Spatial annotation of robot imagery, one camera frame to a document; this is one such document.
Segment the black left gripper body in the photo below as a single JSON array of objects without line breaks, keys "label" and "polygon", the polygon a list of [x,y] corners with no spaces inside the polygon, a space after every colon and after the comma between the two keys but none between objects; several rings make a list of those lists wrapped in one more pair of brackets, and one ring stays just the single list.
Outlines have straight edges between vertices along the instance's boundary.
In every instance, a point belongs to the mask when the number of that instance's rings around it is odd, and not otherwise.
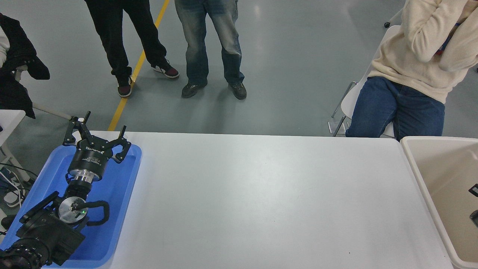
[{"label": "black left gripper body", "polygon": [[86,141],[79,142],[73,160],[68,167],[68,173],[74,176],[78,171],[88,170],[96,176],[103,176],[108,160],[112,155],[111,148],[100,146],[97,149]]}]

